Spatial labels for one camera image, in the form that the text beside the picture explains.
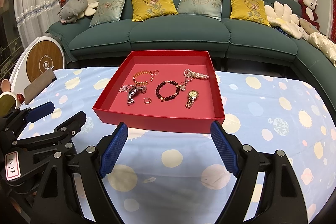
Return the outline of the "silver wristwatch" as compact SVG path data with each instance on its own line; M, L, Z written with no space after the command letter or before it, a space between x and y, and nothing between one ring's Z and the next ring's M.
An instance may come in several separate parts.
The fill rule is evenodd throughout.
M145 94L147 91L146 86L132 86L127 91L127 104L130 106L134 104L134 98L138 96L139 94Z

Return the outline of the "grey-green cushion right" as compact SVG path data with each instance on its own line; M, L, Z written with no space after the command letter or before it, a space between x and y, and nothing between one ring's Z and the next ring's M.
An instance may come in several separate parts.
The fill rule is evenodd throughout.
M223 0L180 0L179 14L202 15L216 20L222 18Z

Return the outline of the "white exercise machine wood disc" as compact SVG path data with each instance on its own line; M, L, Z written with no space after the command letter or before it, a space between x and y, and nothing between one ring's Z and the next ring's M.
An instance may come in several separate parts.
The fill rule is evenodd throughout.
M61 45L49 36L39 36L29 44L16 62L9 78L11 91L24 94L24 89L47 69L64 69L65 65Z

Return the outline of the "white mushroom toy mirror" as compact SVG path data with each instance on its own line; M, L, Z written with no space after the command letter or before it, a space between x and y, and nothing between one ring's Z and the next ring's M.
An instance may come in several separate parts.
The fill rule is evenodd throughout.
M12 110L19 108L25 99L22 94L11 91L11 83L7 79L2 80L1 91L0 116L3 117Z

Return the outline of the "gold chain bangle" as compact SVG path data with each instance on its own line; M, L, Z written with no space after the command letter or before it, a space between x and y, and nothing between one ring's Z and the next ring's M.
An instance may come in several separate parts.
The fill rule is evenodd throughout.
M133 83L136 86L146 86L150 84L153 79L153 72L148 70L136 72L132 78Z

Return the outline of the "planet print blue tablecloth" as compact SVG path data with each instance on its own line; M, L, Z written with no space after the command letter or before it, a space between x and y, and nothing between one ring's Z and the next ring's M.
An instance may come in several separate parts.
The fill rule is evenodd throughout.
M74 145L82 151L114 131L92 107L114 67L56 71L56 81L31 103L51 101L52 114L31 123L22 138L44 135L79 111L87 116ZM223 128L257 151L283 150L301 186L307 217L335 189L335 124L311 85L269 76L217 73ZM103 180L126 223L214 223L234 187L209 134L130 128L111 174Z

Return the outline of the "red shallow box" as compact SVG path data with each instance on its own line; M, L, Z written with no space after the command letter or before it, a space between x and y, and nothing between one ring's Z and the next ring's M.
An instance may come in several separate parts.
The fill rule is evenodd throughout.
M154 79L145 94L127 104L127 91L136 86L133 75L152 71ZM199 92L193 106L185 107L187 94ZM133 51L104 88L93 106L100 120L125 123L143 130L201 133L210 132L213 121L225 120L217 77L207 51Z

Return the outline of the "brown cloth pad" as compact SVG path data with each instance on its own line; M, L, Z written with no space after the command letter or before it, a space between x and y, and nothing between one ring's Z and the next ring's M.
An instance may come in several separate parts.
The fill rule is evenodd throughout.
M38 96L46 87L56 80L52 69L47 69L32 83L24 89L25 104L28 105L36 96Z

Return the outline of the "gold wristwatch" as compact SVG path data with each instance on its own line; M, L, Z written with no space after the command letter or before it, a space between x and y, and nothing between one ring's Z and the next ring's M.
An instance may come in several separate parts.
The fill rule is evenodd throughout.
M190 109L193 106L195 100L198 98L198 96L199 96L199 92L197 90L189 91L187 94L187 102L186 102L185 107Z

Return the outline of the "grey pig plush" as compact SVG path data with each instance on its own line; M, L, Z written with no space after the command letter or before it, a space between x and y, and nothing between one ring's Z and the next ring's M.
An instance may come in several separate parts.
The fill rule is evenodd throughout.
M87 7L87 0L69 0L58 12L60 23L75 23L76 20L84 16L84 10Z

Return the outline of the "yellow cushion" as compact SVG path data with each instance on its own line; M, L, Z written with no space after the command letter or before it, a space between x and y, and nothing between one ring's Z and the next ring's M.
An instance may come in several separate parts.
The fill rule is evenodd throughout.
M143 22L157 16L178 14L173 0L131 0L131 4L133 22Z
M246 20L270 27L262 0L231 0L230 19Z

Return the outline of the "green sectional sofa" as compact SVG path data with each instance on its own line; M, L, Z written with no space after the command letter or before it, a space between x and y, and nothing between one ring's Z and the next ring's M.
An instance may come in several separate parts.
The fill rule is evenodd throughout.
M280 2L295 14L301 7L294 0ZM132 50L203 50L213 56L288 65L335 100L335 66L305 40L239 19L231 19L231 0L223 0L222 16L164 15L137 23L132 21L131 0L126 0L118 22L91 26L88 18L75 23L54 23L48 33L60 40L71 61L123 56Z

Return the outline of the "yellow cushion left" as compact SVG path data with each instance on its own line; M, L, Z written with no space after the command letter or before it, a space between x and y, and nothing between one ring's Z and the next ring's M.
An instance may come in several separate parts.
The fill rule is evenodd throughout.
M131 0L131 4L133 22L143 22L157 16L178 14L173 0Z

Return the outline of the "grey-green cushion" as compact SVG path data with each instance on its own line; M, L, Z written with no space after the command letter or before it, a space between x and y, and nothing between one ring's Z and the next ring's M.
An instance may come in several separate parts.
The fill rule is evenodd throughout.
M100 0L89 26L119 21L125 2L126 0Z
M179 14L202 15L216 20L222 18L223 0L180 0Z

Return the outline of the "grey-green cushion left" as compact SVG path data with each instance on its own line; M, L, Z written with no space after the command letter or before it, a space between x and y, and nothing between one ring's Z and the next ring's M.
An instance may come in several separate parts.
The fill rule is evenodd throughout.
M125 2L126 0L100 0L89 26L119 21Z

